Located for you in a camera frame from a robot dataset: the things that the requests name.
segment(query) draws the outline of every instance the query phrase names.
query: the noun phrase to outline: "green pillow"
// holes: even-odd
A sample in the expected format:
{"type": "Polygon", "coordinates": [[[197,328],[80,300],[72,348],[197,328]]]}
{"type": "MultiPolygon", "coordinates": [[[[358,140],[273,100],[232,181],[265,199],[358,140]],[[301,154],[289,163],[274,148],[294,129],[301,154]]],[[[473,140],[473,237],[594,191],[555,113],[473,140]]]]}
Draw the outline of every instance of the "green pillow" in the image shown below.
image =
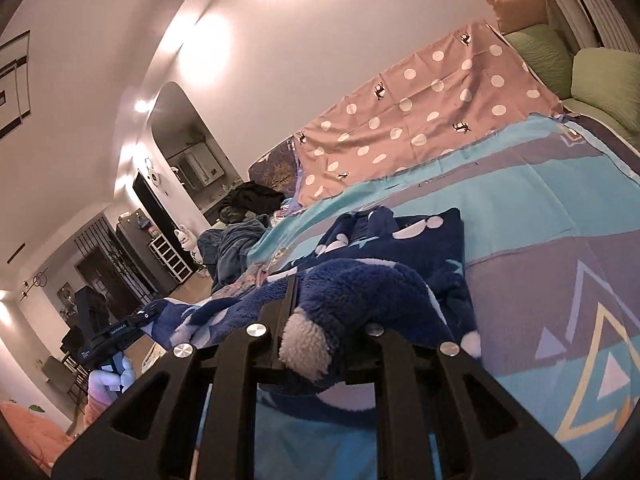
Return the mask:
{"type": "Polygon", "coordinates": [[[582,49],[574,59],[571,95],[640,132],[640,56],[610,48],[582,49]]]}
{"type": "Polygon", "coordinates": [[[572,60],[556,31],[541,23],[505,38],[554,94],[560,99],[571,97],[572,60]]]}

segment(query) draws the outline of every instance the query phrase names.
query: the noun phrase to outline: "white fleece tip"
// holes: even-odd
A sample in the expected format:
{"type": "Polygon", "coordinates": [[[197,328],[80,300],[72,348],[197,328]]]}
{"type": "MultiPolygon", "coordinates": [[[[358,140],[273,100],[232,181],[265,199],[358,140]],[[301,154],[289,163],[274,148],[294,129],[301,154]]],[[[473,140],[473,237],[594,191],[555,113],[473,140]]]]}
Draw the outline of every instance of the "white fleece tip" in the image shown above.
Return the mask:
{"type": "Polygon", "coordinates": [[[480,345],[480,334],[478,330],[468,332],[462,338],[460,347],[471,357],[479,359],[482,357],[482,347],[480,345]]]}
{"type": "Polygon", "coordinates": [[[297,374],[317,381],[327,374],[331,356],[324,331],[297,308],[284,327],[280,360],[297,374]]]}

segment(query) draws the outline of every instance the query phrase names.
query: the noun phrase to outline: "beige pillow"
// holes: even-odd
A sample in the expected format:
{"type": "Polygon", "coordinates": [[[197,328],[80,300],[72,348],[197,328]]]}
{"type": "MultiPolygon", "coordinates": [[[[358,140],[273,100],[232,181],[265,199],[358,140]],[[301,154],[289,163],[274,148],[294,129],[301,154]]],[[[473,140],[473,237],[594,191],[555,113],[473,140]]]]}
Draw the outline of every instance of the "beige pillow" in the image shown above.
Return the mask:
{"type": "Polygon", "coordinates": [[[486,0],[494,10],[498,28],[503,34],[545,23],[549,18],[546,14],[546,0],[486,0]]]}

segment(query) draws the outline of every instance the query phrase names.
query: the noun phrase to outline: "light blue blanket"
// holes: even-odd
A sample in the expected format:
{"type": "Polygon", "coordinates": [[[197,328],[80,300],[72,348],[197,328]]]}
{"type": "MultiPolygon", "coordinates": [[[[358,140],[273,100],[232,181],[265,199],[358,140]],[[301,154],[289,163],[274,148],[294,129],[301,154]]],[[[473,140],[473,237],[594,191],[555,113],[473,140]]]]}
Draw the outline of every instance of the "light blue blanket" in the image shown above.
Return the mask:
{"type": "MultiPolygon", "coordinates": [[[[586,474],[640,396],[640,251],[629,250],[640,246],[638,176],[578,124],[530,116],[316,203],[270,231],[249,259],[278,270],[309,254],[339,214],[373,205],[402,216],[460,209],[484,366],[586,474]]],[[[260,478],[375,478],[373,432],[265,406],[256,428],[260,478]]]]}

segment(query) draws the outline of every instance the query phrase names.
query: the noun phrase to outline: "pillow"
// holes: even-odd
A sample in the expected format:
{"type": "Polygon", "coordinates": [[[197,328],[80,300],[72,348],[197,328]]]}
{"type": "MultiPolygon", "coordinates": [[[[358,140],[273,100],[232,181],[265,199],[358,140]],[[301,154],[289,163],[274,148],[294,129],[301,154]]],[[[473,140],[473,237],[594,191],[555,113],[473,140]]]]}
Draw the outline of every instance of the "pillow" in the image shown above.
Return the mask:
{"type": "Polygon", "coordinates": [[[503,34],[549,23],[546,0],[486,0],[494,10],[498,28],[503,34]]]}
{"type": "Polygon", "coordinates": [[[291,137],[283,140],[249,167],[249,179],[291,198],[296,190],[298,164],[291,137]]]}
{"type": "Polygon", "coordinates": [[[640,132],[640,56],[610,48],[584,48],[574,59],[571,95],[640,132]]]}
{"type": "Polygon", "coordinates": [[[505,39],[542,82],[561,99],[571,97],[572,60],[564,43],[548,25],[533,25],[505,39]]]}

